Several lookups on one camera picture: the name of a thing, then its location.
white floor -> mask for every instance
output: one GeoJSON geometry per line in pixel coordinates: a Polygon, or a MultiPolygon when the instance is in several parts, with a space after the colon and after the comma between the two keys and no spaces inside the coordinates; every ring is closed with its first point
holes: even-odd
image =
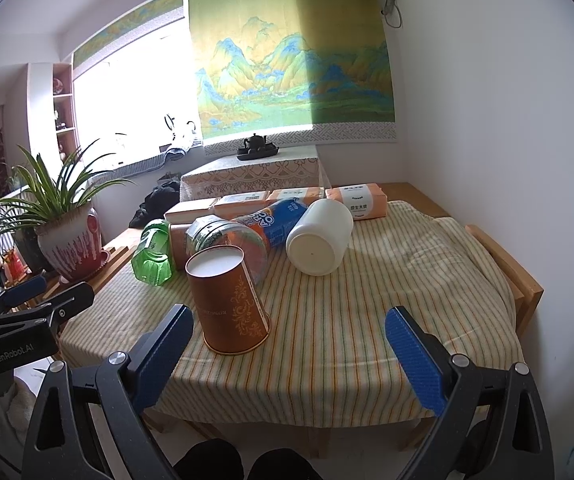
{"type": "MultiPolygon", "coordinates": [[[[32,365],[17,368],[16,375],[23,378],[37,393],[42,374],[34,368],[46,369],[49,362],[42,360],[32,365]]],[[[109,428],[98,406],[92,406],[96,430],[116,480],[129,480],[120,456],[116,450],[109,428]]],[[[299,450],[300,430],[276,424],[220,424],[217,426],[225,437],[238,449],[245,471],[248,472],[254,460],[271,449],[291,447],[299,450]]],[[[325,480],[395,480],[411,452],[398,452],[397,444],[410,430],[410,423],[389,424],[371,428],[347,428],[332,430],[329,456],[324,460],[310,460],[312,466],[325,480]]],[[[169,462],[177,460],[194,444],[203,438],[183,422],[178,421],[165,433],[153,432],[158,445],[169,462]]],[[[462,478],[452,474],[450,479],[462,478]]]]}

lace tablecloth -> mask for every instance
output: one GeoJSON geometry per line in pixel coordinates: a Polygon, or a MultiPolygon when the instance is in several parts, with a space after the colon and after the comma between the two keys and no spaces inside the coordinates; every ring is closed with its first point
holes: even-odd
{"type": "Polygon", "coordinates": [[[223,156],[190,171],[181,178],[180,200],[316,186],[330,187],[316,147],[294,146],[257,160],[223,156]]]}
{"type": "MultiPolygon", "coordinates": [[[[267,340],[247,354],[214,354],[194,314],[192,339],[156,410],[314,428],[428,416],[385,340],[395,305],[479,366],[507,369],[523,357],[512,292],[490,254],[453,218],[433,220],[406,202],[390,202],[387,218],[356,222],[328,276],[306,276],[284,249],[272,250],[257,291],[271,320],[267,340]]],[[[186,275],[154,287],[125,266],[67,323],[62,354],[72,366],[98,364],[131,348],[174,303],[194,307],[186,275]]]]}

green bottle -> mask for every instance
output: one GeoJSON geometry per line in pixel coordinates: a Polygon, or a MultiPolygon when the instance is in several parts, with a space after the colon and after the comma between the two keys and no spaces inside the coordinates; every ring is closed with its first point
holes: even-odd
{"type": "Polygon", "coordinates": [[[171,278],[173,263],[169,244],[169,222],[152,220],[142,230],[131,259],[133,275],[149,285],[162,285],[171,278]]]}

black pants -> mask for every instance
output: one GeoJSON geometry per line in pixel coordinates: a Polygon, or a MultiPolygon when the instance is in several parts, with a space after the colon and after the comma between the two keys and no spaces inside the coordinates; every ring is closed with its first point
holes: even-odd
{"type": "MultiPolygon", "coordinates": [[[[181,480],[243,480],[245,472],[236,448],[215,438],[196,444],[174,469],[181,480]]],[[[274,449],[254,462],[247,480],[322,480],[292,449],[274,449]]]]}

white plastic jar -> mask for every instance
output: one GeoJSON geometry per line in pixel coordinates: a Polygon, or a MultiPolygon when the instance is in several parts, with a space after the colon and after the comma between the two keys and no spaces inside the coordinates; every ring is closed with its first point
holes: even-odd
{"type": "Polygon", "coordinates": [[[287,257],[300,272],[329,274],[343,261],[352,229],[352,214],[342,202],[316,200],[289,233],[287,257]]]}

